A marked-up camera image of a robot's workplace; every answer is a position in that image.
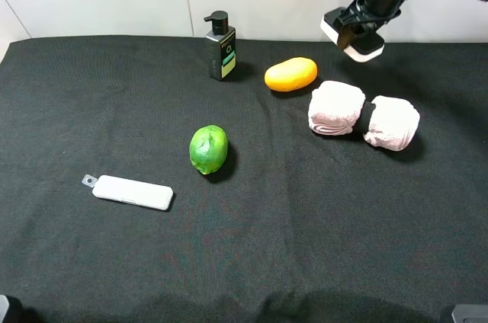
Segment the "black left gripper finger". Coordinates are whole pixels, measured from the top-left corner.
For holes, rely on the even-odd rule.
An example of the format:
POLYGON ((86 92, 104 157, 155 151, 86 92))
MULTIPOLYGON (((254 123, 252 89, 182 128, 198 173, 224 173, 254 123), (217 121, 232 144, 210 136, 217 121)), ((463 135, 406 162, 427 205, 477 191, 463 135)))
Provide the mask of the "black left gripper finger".
POLYGON ((355 39, 355 32, 350 26, 344 26, 340 31, 337 39, 337 46, 345 50, 355 39))

